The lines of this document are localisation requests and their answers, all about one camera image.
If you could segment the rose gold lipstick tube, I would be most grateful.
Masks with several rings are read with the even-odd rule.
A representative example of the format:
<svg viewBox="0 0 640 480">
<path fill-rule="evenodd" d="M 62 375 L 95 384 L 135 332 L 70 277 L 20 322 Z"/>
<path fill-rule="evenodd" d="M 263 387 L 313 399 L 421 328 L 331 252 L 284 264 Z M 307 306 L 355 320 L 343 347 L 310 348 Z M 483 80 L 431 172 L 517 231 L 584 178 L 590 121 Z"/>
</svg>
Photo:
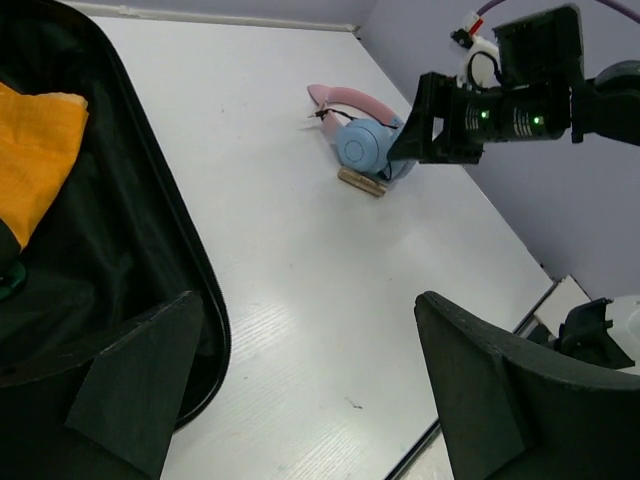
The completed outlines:
<svg viewBox="0 0 640 480">
<path fill-rule="evenodd" d="M 354 170 L 352 170 L 350 168 L 347 168 L 345 166 L 342 166 L 339 169 L 339 171 L 337 173 L 337 177 L 341 181 L 343 181 L 343 182 L 345 182 L 345 183 L 347 183 L 347 184 L 349 184 L 349 185 L 351 185 L 351 186 L 353 186 L 353 187 L 355 187 L 355 188 L 357 188 L 357 189 L 359 189 L 359 190 L 361 190 L 363 192 L 366 192 L 369 195 L 372 195 L 372 196 L 374 196 L 376 198 L 381 198 L 386 193 L 386 186 L 384 184 L 382 184 L 382 183 L 380 183 L 378 181 L 375 181 L 373 179 L 370 179 L 369 177 L 366 177 L 366 176 L 362 175 L 361 173 L 356 172 L 356 171 L 354 171 Z"/>
</svg>

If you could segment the blue pink cat headphones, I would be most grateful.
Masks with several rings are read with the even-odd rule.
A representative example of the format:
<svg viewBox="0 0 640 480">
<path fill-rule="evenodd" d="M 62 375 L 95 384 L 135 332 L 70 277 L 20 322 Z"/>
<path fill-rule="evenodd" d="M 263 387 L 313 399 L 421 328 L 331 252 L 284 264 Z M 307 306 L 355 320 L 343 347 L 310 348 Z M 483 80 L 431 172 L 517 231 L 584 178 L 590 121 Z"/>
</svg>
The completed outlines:
<svg viewBox="0 0 640 480">
<path fill-rule="evenodd" d="M 406 177 L 414 160 L 390 161 L 390 147 L 404 121 L 374 97 L 348 87 L 307 87 L 327 139 L 335 145 L 342 166 L 368 178 L 391 183 Z"/>
</svg>

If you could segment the black hard-shell suitcase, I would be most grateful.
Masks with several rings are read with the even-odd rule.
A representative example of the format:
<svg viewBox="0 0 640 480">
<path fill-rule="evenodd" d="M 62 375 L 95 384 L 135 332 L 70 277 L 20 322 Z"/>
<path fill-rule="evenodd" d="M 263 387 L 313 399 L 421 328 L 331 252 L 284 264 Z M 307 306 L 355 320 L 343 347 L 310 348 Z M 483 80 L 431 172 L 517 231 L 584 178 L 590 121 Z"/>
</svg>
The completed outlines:
<svg viewBox="0 0 640 480">
<path fill-rule="evenodd" d="M 1 5 L 1 80 L 22 94 L 75 93 L 89 117 L 79 157 L 20 255 L 26 280 L 1 303 L 1 362 L 81 340 L 184 291 L 204 305 L 177 425 L 220 389 L 231 333 L 220 286 L 128 72 L 97 24 L 56 1 Z"/>
</svg>

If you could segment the orange mouse shirt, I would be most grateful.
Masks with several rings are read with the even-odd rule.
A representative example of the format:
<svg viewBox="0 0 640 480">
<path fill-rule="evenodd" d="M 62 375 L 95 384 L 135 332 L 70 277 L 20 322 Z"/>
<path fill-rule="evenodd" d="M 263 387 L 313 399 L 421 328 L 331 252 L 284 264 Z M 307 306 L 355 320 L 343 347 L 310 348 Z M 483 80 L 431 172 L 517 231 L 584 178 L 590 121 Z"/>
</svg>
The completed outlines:
<svg viewBox="0 0 640 480">
<path fill-rule="evenodd" d="M 79 155 L 88 102 L 1 86 L 1 268 L 28 245 Z"/>
</svg>

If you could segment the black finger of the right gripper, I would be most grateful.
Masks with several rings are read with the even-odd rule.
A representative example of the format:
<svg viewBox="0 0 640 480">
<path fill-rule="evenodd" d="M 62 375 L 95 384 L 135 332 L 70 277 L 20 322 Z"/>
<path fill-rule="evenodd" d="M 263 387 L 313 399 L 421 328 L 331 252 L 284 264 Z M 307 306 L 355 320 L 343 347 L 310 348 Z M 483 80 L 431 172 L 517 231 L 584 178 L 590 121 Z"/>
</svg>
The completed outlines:
<svg viewBox="0 0 640 480">
<path fill-rule="evenodd" d="M 442 78 L 440 74 L 424 74 L 420 77 L 409 117 L 389 148 L 387 154 L 389 161 L 439 162 L 433 133 L 435 119 L 442 116 L 442 106 L 438 99 Z"/>
</svg>

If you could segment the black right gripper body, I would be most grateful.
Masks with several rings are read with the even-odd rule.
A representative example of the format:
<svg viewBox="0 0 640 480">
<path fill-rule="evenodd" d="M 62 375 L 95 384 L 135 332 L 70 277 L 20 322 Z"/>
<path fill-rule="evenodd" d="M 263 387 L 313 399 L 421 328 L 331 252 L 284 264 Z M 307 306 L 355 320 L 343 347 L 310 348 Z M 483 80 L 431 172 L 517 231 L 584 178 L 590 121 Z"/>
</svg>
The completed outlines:
<svg viewBox="0 0 640 480">
<path fill-rule="evenodd" d="M 419 150 L 425 164 L 476 164 L 484 145 L 499 138 L 499 103 L 505 90 L 460 86 L 435 72 L 421 76 L 417 92 Z"/>
</svg>

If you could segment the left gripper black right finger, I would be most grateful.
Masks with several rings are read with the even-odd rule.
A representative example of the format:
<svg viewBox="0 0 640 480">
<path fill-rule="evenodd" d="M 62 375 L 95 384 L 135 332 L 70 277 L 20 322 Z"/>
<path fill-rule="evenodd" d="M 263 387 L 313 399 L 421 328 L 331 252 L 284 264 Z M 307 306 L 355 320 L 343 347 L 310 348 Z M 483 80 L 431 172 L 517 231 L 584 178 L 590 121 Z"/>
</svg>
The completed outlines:
<svg viewBox="0 0 640 480">
<path fill-rule="evenodd" d="M 433 291 L 417 297 L 414 313 L 454 477 L 544 478 L 544 453 L 513 371 L 544 348 Z"/>
</svg>

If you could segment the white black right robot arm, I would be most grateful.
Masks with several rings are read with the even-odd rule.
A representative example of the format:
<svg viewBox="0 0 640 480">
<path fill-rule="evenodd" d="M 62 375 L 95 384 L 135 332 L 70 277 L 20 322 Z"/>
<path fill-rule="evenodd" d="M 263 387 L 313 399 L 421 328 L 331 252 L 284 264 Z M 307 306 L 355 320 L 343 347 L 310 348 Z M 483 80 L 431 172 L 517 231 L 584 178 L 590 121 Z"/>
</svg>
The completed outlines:
<svg viewBox="0 0 640 480">
<path fill-rule="evenodd" d="M 411 113 L 387 157 L 421 164 L 475 165 L 489 143 L 573 143 L 596 134 L 639 143 L 639 64 L 617 62 L 584 75 L 578 6 L 565 4 L 493 30 L 497 53 L 476 48 L 471 32 L 452 34 L 468 58 L 457 77 L 420 77 Z"/>
</svg>

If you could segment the dark green round tin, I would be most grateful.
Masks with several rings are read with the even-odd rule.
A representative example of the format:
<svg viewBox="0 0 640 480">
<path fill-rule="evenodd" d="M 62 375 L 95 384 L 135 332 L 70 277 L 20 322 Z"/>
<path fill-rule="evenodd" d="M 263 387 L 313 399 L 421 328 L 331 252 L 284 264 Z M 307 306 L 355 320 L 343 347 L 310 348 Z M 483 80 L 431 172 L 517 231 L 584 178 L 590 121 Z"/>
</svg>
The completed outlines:
<svg viewBox="0 0 640 480">
<path fill-rule="evenodd" d="M 7 271 L 1 274 L 0 301 L 4 301 L 14 295 L 26 281 L 26 268 L 20 262 L 14 263 Z"/>
</svg>

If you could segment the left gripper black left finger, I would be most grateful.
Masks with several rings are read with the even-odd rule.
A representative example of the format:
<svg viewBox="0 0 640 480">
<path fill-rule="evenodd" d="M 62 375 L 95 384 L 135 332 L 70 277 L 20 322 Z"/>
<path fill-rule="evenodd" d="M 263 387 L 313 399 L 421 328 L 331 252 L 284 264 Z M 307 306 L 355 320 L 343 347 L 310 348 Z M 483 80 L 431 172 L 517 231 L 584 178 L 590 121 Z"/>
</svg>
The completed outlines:
<svg viewBox="0 0 640 480">
<path fill-rule="evenodd" d="M 200 295 L 185 292 L 95 357 L 65 426 L 160 477 L 199 343 Z"/>
</svg>

